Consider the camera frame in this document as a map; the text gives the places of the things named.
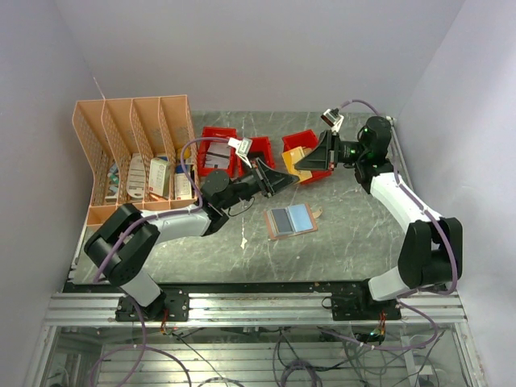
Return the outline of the gold magnetic stripe card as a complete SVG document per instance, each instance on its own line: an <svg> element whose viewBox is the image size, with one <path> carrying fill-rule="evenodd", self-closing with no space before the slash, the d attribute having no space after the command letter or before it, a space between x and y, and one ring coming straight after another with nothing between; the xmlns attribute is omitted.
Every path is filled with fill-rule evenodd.
<svg viewBox="0 0 516 387"><path fill-rule="evenodd" d="M299 179L298 184L301 184L312 178L311 171L298 170L295 168L295 164L298 161L300 161L304 156L305 156L305 149L301 146L284 151L281 154L281 157L284 161L284 164L285 164L285 167L286 167L288 173L296 176Z"/></svg>

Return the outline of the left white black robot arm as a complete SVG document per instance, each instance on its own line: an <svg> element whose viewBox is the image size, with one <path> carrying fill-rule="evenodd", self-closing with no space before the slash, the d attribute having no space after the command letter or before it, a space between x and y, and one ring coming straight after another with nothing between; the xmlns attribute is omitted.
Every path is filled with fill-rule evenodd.
<svg viewBox="0 0 516 387"><path fill-rule="evenodd" d="M190 206L170 211L143 211L131 203L120 206L85 242L84 252L111 285L135 302L135 313L147 320L172 315L185 321L186 306L175 302L144 269L152 249L174 239L213 235L229 220L234 205L257 194L270 198L298 181L260 159L236 179L215 169Z"/></svg>

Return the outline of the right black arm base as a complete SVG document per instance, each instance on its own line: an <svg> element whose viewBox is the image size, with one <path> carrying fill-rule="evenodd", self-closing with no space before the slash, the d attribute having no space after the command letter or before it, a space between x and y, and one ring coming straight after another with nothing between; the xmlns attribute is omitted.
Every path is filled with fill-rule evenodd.
<svg viewBox="0 0 516 387"><path fill-rule="evenodd" d="M357 290L332 293L322 299L321 305L331 312L334 321L390 321L402 317L395 300L377 302Z"/></svg>

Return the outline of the black VIP card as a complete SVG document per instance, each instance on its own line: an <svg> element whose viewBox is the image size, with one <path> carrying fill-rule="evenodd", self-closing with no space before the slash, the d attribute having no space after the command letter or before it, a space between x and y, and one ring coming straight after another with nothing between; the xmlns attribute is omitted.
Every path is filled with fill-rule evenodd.
<svg viewBox="0 0 516 387"><path fill-rule="evenodd" d="M271 209L271 216L278 235L288 235L293 233L293 226L287 209Z"/></svg>

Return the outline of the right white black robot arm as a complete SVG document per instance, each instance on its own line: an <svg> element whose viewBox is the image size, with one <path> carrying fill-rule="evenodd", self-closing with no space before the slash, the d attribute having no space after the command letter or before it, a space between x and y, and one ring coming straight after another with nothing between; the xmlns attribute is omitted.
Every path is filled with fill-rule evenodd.
<svg viewBox="0 0 516 387"><path fill-rule="evenodd" d="M384 302L417 291L453 293L462 275L462 224L432 210L404 182L390 159L392 120L371 116L355 141L345 141L339 136L343 124L339 110L326 110L321 118L328 129L317 146L296 162L296 169L324 171L338 165L353 169L357 183L389 211L405 235L397 264L366 281L365 293L355 300L356 312L371 319L384 309Z"/></svg>

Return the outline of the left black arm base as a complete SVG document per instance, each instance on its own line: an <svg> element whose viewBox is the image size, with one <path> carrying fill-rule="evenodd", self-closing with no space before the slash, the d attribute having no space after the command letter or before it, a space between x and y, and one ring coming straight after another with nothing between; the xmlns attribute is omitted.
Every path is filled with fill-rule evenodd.
<svg viewBox="0 0 516 387"><path fill-rule="evenodd" d="M180 290L162 292L149 306L140 306L140 314L150 322L186 322L189 318L189 301L189 296ZM115 321L139 321L136 305L129 296L121 297L115 311Z"/></svg>

